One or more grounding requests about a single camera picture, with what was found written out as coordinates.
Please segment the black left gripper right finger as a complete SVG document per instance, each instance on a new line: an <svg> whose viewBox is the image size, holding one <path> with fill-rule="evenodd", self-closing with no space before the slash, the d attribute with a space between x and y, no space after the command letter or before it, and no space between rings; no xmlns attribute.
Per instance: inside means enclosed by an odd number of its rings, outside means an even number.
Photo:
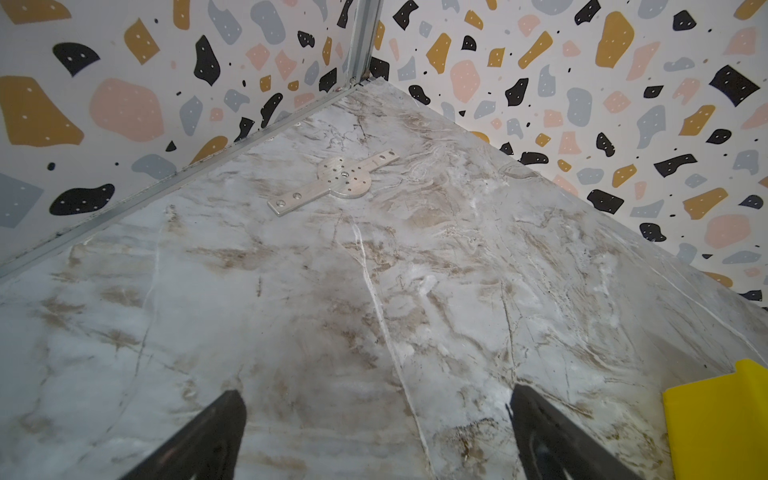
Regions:
<svg viewBox="0 0 768 480"><path fill-rule="evenodd" d="M637 479L639 476L527 385L507 405L528 479Z"/></svg>

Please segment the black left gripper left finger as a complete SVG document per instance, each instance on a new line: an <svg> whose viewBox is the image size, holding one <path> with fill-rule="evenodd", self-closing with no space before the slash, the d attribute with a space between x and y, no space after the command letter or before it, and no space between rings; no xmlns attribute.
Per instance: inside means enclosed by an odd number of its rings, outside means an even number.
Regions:
<svg viewBox="0 0 768 480"><path fill-rule="evenodd" d="M232 479L247 420L236 390L222 393L125 479Z"/></svg>

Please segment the yellow plastic bin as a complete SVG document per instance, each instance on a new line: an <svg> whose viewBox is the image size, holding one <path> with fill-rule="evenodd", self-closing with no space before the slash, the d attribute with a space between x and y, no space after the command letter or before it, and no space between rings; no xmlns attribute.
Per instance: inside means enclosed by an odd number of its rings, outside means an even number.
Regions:
<svg viewBox="0 0 768 480"><path fill-rule="evenodd" d="M767 369L744 359L734 372L663 393L677 479L767 477Z"/></svg>

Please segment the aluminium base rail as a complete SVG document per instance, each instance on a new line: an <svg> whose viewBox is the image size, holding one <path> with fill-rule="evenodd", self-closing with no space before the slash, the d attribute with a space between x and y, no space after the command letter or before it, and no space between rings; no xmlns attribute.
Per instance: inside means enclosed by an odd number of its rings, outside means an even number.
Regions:
<svg viewBox="0 0 768 480"><path fill-rule="evenodd" d="M12 278L29 270L41 261L60 253L65 248L79 241L92 237L125 216L173 193L190 181L208 173L219 165L230 161L246 152L248 149L273 140L283 131L296 126L296 124L304 121L316 112L321 111L356 92L360 86L361 85L357 83L346 88L338 88L329 94L326 99L304 107L298 112L285 117L282 121L270 125L265 129L250 135L246 139L226 147L221 152L208 156L191 166L183 168L175 175L159 181L143 191L120 201L112 207L97 212L86 221L76 226L55 233L55 235L47 241L40 243L36 247L2 264L1 281L10 281Z"/></svg>

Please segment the perforated metal bracket plate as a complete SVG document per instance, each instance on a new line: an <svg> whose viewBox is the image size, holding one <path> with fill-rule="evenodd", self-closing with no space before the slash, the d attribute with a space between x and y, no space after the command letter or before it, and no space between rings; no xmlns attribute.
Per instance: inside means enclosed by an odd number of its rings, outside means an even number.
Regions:
<svg viewBox="0 0 768 480"><path fill-rule="evenodd" d="M270 199L268 205L280 217L327 195L341 199L360 198L371 188L372 173L399 158L393 150L357 162L342 157L329 158L317 167L315 181Z"/></svg>

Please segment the aluminium corner post left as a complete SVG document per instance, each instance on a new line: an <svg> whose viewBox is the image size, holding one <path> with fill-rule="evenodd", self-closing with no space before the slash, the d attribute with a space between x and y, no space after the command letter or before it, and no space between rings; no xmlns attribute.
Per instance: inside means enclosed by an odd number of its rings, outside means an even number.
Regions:
<svg viewBox="0 0 768 480"><path fill-rule="evenodd" d="M382 0L357 2L347 71L350 86L361 83L367 76L382 4Z"/></svg>

